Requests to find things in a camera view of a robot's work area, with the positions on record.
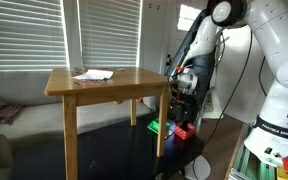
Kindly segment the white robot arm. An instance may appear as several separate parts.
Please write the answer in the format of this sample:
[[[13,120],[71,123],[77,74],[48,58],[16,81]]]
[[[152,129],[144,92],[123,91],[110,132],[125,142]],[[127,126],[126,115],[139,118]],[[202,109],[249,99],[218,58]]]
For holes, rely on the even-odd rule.
[[[207,0],[166,70],[197,117],[212,80],[223,96],[242,85],[229,109],[251,126],[244,146],[258,160],[288,158],[288,4],[285,0]]]

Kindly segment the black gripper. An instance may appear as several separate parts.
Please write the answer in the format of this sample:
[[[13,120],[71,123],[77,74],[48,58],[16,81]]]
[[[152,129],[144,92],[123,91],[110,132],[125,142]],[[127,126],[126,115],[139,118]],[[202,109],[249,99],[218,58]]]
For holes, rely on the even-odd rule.
[[[180,124],[193,121],[191,96],[181,93],[176,85],[171,86],[169,118]]]

